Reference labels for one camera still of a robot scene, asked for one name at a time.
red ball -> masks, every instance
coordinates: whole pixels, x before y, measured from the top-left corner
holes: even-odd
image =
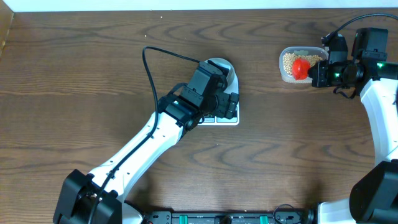
[[[293,62],[293,78],[295,80],[303,80],[308,77],[308,69],[311,68],[308,60],[298,58]]]

beans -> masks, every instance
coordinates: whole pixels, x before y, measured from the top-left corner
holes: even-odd
[[[317,62],[323,60],[323,58],[317,55],[295,55],[294,53],[286,53],[284,55],[284,70],[290,75],[293,75],[293,63],[296,59],[303,58],[310,62],[311,67]]]

brown wooden surface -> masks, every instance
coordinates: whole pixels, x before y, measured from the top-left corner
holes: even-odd
[[[11,21],[14,13],[10,8],[0,0],[0,57],[3,47],[6,44],[6,39],[8,35],[8,30],[11,26]]]
[[[235,66],[241,124],[198,127],[164,153],[129,197],[141,208],[272,210],[349,195],[372,168],[373,140],[359,99],[284,83],[279,54],[320,46],[354,16],[398,9],[19,13],[0,63],[0,222],[50,223],[64,178],[117,152],[153,112],[141,60],[156,45]],[[374,17],[345,29],[389,29]],[[148,51],[159,95],[195,64]]]

plastic container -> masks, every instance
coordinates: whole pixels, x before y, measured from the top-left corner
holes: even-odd
[[[320,47],[288,47],[280,53],[279,56],[279,70],[282,79],[288,83],[311,83],[312,78],[307,77],[304,80],[295,80],[293,75],[288,74],[284,69],[284,55],[286,53],[294,53],[296,55],[317,55],[323,59],[328,59],[329,54],[325,49]]]

white wall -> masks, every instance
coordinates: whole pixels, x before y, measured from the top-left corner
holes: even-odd
[[[398,7],[398,0],[3,0],[14,12]]]

